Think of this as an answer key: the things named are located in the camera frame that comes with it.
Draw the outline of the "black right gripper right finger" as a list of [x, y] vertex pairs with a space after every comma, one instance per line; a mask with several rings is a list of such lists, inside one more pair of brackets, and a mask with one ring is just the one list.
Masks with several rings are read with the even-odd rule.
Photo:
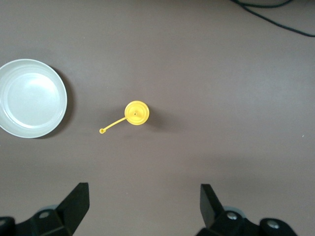
[[209, 184], [200, 185], [200, 212], [205, 224], [196, 236], [259, 236], [259, 226], [235, 210], [225, 210]]

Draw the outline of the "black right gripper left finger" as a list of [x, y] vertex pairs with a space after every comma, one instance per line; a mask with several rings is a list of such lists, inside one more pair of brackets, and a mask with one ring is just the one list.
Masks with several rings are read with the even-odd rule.
[[54, 209], [16, 225], [16, 236], [73, 236], [89, 210], [89, 184], [79, 183]]

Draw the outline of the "yellow squeeze sauce bottle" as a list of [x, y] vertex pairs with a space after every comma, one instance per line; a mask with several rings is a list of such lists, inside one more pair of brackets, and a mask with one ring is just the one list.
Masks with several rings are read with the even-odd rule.
[[131, 125], [139, 126], [145, 124], [150, 117], [149, 106], [143, 101], [135, 100], [127, 104], [124, 110], [124, 117], [111, 123], [110, 125], [100, 128], [99, 133], [104, 134], [109, 128], [127, 121]]

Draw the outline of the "beige round plate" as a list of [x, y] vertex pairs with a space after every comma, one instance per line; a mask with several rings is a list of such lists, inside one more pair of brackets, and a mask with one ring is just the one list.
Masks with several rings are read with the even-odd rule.
[[61, 123], [67, 91], [59, 74], [34, 59], [0, 67], [0, 128], [20, 138], [43, 137]]

